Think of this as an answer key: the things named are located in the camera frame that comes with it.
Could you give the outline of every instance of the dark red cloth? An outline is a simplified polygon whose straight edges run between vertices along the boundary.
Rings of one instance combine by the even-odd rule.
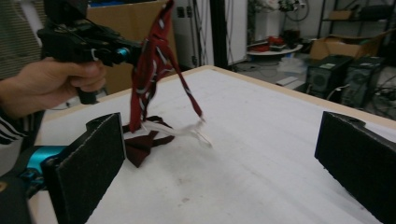
[[[168,126],[159,117],[146,118],[149,102],[155,95],[157,82],[174,68],[181,80],[181,84],[189,96],[192,107],[199,117],[203,115],[200,106],[193,98],[191,91],[181,75],[172,50],[169,48],[167,35],[170,29],[170,20],[173,0],[169,0],[151,26],[148,37],[144,40],[142,54],[137,66],[132,72],[132,97],[130,123],[123,127],[124,132],[134,133],[140,129],[141,121],[150,120]],[[150,154],[151,148],[171,142],[175,137],[166,136],[154,139],[158,132],[151,131],[148,135],[125,139],[125,150],[128,160],[139,167]]]
[[[147,120],[155,121],[169,128],[172,128],[165,122],[163,122],[163,119],[157,116],[149,117],[147,118]],[[129,132],[128,125],[123,126],[122,129],[125,133]],[[154,139],[157,134],[158,132],[151,131],[148,135],[125,139],[124,142],[126,157],[137,168],[142,164],[143,160],[151,153],[151,149],[153,147],[168,144],[172,142],[172,140],[174,140],[175,138],[174,136],[166,136],[163,138]]]
[[[172,68],[175,68],[181,84],[189,96],[192,107],[199,117],[203,112],[193,98],[191,91],[181,75],[172,50],[169,48],[167,35],[170,29],[173,0],[169,0],[151,26],[145,39],[142,54],[136,69],[132,72],[131,117],[129,129],[132,133],[140,128],[141,121],[146,120],[150,100],[154,97],[157,82]]]

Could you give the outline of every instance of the white table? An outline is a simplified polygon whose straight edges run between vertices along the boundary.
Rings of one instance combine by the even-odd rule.
[[[314,158],[322,112],[367,122],[396,141],[396,122],[213,66],[185,73],[213,148],[191,137],[156,147],[140,168],[125,160],[88,223],[379,223]],[[41,145],[68,145],[85,123],[121,112],[130,91],[51,114]],[[149,109],[174,127],[198,120],[177,77]],[[47,192],[31,201],[37,223],[56,223]]]

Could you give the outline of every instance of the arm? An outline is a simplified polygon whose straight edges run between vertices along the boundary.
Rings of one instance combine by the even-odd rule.
[[[100,62],[58,63],[46,59],[26,65],[15,77],[0,81],[0,106],[12,119],[50,109],[83,91],[105,85],[106,69]]]

